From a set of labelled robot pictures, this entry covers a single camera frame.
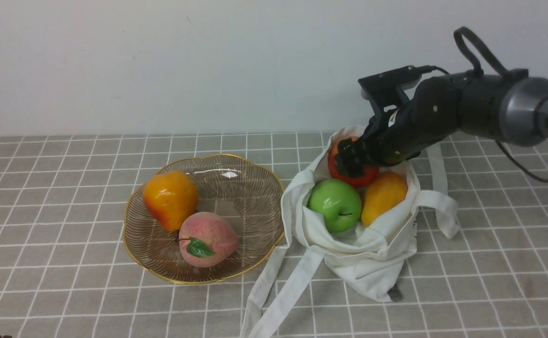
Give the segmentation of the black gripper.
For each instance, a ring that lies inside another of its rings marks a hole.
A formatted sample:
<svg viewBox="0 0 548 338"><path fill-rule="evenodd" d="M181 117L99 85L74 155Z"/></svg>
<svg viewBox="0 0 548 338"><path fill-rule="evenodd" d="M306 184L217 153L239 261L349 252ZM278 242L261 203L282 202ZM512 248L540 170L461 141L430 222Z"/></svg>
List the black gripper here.
<svg viewBox="0 0 548 338"><path fill-rule="evenodd" d="M339 175L358 178L365 166L392 167L440 142L460 127L458 108L462 91L456 77L431 77L416 88L400 108L388 107L381 118L372 117L361 137L341 139L334 145Z"/></svg>

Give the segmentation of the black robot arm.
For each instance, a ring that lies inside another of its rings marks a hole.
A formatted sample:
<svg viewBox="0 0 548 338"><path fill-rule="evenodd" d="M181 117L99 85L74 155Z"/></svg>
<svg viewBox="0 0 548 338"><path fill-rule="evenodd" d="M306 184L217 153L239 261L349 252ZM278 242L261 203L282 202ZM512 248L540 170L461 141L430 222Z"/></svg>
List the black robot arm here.
<svg viewBox="0 0 548 338"><path fill-rule="evenodd" d="M341 175L411 160L452 133L533 147L548 139L548 79L518 69L422 80L434 66L406 66L359 79L373 117L356 140L341 137L331 156Z"/></svg>

